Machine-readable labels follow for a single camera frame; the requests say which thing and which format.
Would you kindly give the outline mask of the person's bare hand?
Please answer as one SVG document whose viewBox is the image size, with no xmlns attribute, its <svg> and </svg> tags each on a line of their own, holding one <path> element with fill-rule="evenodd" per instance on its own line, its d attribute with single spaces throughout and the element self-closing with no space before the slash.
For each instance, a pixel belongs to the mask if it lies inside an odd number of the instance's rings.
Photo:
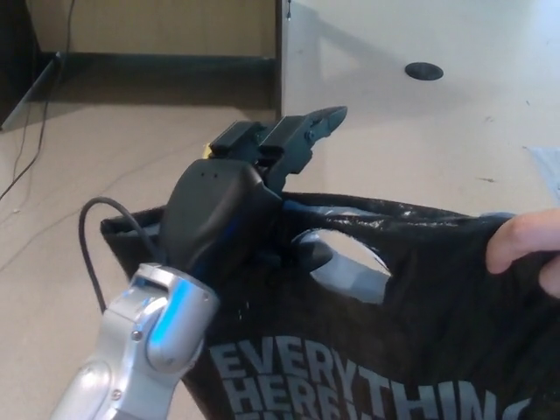
<svg viewBox="0 0 560 420">
<path fill-rule="evenodd" d="M 522 213 L 506 221 L 486 248 L 486 267 L 499 274 L 520 258 L 536 252 L 555 253 L 543 265 L 539 284 L 549 295 L 559 298 L 559 209 Z"/>
</svg>

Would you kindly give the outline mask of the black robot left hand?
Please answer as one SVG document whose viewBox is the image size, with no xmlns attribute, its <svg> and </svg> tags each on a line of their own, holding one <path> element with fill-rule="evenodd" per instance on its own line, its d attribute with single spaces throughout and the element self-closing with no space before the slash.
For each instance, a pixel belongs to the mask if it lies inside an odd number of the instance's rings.
<svg viewBox="0 0 560 420">
<path fill-rule="evenodd" d="M 287 177 L 307 166 L 314 144 L 346 117 L 347 107 L 335 106 L 230 125 L 171 193 L 159 231 L 166 263 L 209 284 L 226 277 L 269 232 Z"/>
</svg>

